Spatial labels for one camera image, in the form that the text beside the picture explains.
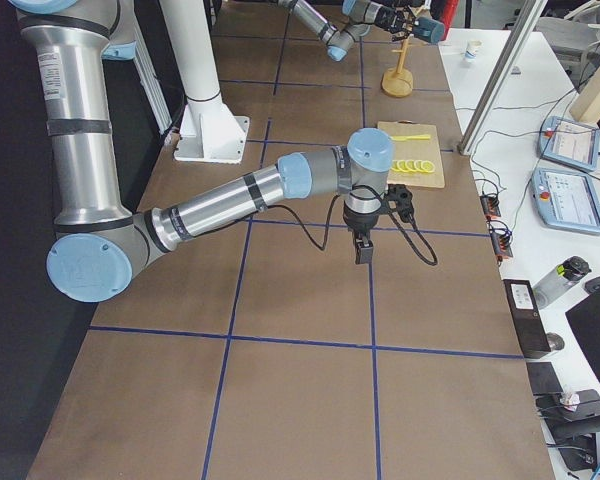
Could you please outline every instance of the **white cup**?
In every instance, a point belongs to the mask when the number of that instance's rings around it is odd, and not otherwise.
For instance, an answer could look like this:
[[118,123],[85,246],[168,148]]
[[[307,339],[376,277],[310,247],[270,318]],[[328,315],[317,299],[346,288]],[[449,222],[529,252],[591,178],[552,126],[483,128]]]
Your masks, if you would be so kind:
[[480,40],[470,40],[467,42],[467,49],[464,52],[464,58],[469,62],[473,61],[478,54],[478,50],[482,46],[482,42]]

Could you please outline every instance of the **sticker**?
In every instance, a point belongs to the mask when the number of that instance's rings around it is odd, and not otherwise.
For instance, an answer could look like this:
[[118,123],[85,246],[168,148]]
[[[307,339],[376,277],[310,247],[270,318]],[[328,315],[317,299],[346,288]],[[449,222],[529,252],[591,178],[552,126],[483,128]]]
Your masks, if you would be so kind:
[[518,310],[533,310],[533,301],[531,300],[531,292],[526,285],[520,283],[511,284],[511,293],[513,301]]
[[45,100],[58,100],[65,97],[64,72],[60,54],[56,52],[38,55],[40,78]]

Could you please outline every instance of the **white desk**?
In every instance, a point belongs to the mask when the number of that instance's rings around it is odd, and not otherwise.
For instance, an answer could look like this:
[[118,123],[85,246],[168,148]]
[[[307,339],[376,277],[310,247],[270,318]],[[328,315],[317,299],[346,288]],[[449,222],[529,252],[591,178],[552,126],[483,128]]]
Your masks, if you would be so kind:
[[[509,32],[497,30],[460,30],[452,29],[445,42],[440,44],[444,68],[449,80],[454,101],[458,110],[460,125],[464,130],[473,113],[491,71],[500,55]],[[467,41],[480,40],[482,47],[477,58],[468,63],[463,58]],[[558,100],[569,92],[573,85],[540,33],[533,33],[520,58],[516,62],[520,75],[511,75],[507,80],[496,106],[520,107],[535,106],[544,102]],[[568,94],[557,103],[551,115],[569,116],[568,106],[576,93]],[[494,110],[484,131],[495,130],[511,135],[538,131],[542,121],[554,103],[535,109]],[[514,226],[515,211],[523,198],[525,185],[530,173],[538,161],[537,134],[519,138],[509,138],[497,133],[487,134],[479,143],[473,159],[497,172],[501,185],[506,188],[500,194],[502,220]],[[540,161],[540,167],[556,167],[548,161]],[[483,171],[486,178],[496,181],[495,175],[474,165]],[[600,177],[599,167],[595,172]],[[483,182],[477,182],[481,189]],[[600,182],[595,181],[600,198]],[[493,188],[485,185],[485,191]],[[549,269],[573,255],[589,262],[592,273],[586,280],[600,275],[600,236],[589,236],[547,228],[537,215],[529,193],[518,212],[514,230],[514,258],[505,260],[500,268],[502,278],[527,279],[533,285]],[[580,347],[578,346],[565,311],[586,297],[581,286],[576,286],[548,308],[542,310],[542,321],[547,332],[555,332],[565,340],[565,349],[552,354],[550,359],[565,391],[577,391],[595,388],[600,394],[600,384],[591,371]],[[551,459],[556,478],[569,478],[567,470],[558,452],[551,451]],[[589,478],[590,471],[581,473],[581,478]]]

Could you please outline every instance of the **blue and white device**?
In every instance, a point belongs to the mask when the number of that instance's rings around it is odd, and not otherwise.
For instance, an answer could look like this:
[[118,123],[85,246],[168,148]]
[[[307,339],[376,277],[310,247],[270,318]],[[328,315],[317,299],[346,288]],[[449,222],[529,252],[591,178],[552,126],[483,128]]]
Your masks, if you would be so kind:
[[538,168],[532,188],[538,213],[547,226],[600,235],[600,202],[586,173]]
[[540,156],[585,172],[598,164],[600,130],[561,117],[549,117],[542,124],[538,140]]

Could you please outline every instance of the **wooden stand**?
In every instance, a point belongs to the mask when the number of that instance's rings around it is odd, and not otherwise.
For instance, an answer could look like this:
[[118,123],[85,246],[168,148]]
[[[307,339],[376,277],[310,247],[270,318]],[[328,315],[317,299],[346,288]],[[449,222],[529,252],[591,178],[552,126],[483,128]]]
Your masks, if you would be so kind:
[[398,65],[396,68],[389,68],[382,76],[382,90],[390,97],[406,97],[413,91],[413,75],[404,68],[408,46],[409,38],[407,37],[402,41],[400,50],[393,50],[395,53],[400,53]]

